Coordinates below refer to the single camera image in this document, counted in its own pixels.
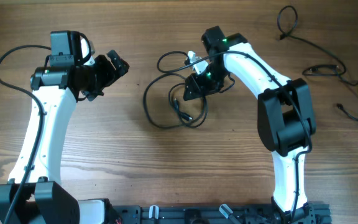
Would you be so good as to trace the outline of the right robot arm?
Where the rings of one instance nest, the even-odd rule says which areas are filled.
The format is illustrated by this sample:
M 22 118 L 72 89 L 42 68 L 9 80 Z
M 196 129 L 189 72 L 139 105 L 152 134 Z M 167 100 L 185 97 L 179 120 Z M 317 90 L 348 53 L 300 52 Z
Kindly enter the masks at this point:
M 306 217 L 305 157 L 312 150 L 316 122 L 308 84 L 278 73 L 254 51 L 240 33 L 225 36 L 220 27 L 207 29 L 201 41 L 208 53 L 201 58 L 186 53 L 185 64 L 194 71 L 185 80 L 183 99 L 220 93 L 223 80 L 235 75 L 257 99 L 257 130 L 272 153 L 275 173 L 273 206 L 282 223 Z

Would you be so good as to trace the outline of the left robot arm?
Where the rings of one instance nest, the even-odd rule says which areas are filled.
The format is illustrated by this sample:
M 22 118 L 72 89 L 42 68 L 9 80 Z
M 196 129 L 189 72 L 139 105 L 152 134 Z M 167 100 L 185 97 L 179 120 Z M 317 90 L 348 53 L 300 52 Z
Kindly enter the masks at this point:
M 123 77 L 129 64 L 114 50 L 95 55 L 78 31 L 53 31 L 49 54 L 35 69 L 26 94 L 32 98 L 19 158 L 0 184 L 3 223 L 122 223 L 106 198 L 77 200 L 61 185 L 68 122 L 78 102 L 92 101 Z

